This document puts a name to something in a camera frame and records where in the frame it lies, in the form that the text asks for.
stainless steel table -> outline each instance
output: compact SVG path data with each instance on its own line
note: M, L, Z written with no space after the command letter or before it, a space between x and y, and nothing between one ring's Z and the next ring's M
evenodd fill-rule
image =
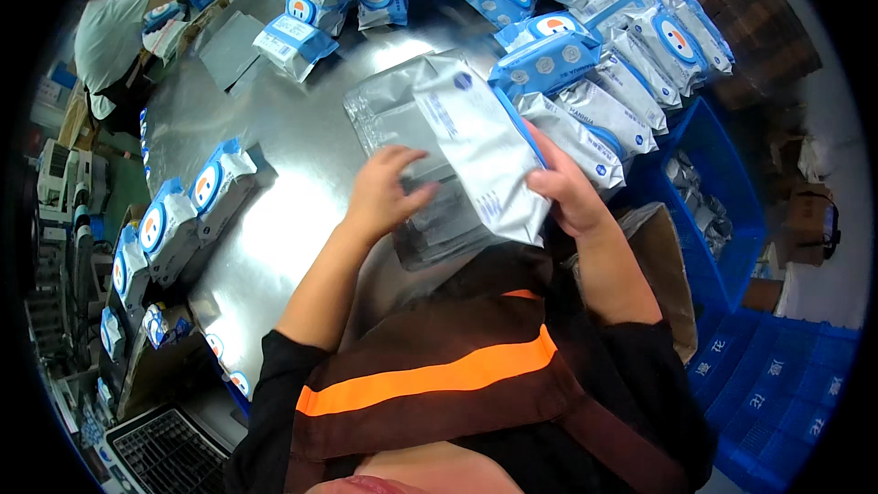
M496 29L462 0L411 0L408 27L357 31L351 9L337 52L301 85L267 65L236 97L220 91L198 50L236 11L268 23L284 0L235 0L179 59L148 104L148 180L180 176L188 187L220 141L259 144L278 172L240 219L225 229L211 258L186 271L192 311L205 334L222 342L220 362L242 372L252 390L262 366L260 338L277 322L329 233L341 221L352 182L365 162L342 105L358 81L430 51L462 49L487 76L496 61ZM433 290L471 256L416 274L404 271L389 237L371 252L357 287L345 341L402 302Z

